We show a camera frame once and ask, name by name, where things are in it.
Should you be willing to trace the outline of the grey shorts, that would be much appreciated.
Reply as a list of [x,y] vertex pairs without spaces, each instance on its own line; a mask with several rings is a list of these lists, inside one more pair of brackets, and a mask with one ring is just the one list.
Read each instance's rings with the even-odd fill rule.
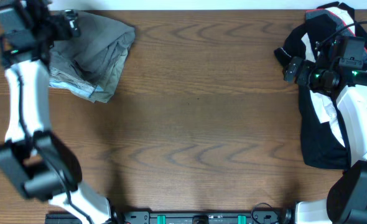
[[129,50],[135,39],[135,29],[123,22],[89,12],[78,13],[81,36],[56,41],[51,49],[62,57],[78,62],[90,72],[106,69],[108,62],[123,50]]

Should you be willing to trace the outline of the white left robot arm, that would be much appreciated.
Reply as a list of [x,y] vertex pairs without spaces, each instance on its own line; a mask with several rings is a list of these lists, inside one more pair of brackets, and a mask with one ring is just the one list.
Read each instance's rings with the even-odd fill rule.
[[78,159],[50,124],[50,49],[79,36],[77,13],[0,1],[0,23],[0,59],[10,91],[0,169],[24,198],[63,208],[75,222],[117,223],[109,200],[83,181]]

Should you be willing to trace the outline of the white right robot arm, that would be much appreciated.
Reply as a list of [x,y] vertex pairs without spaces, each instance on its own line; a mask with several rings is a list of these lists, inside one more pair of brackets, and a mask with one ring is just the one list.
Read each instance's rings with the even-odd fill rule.
[[284,80],[332,97],[345,125],[350,168],[331,187],[326,199],[299,202],[294,223],[367,223],[367,70],[343,58],[315,63],[293,57]]

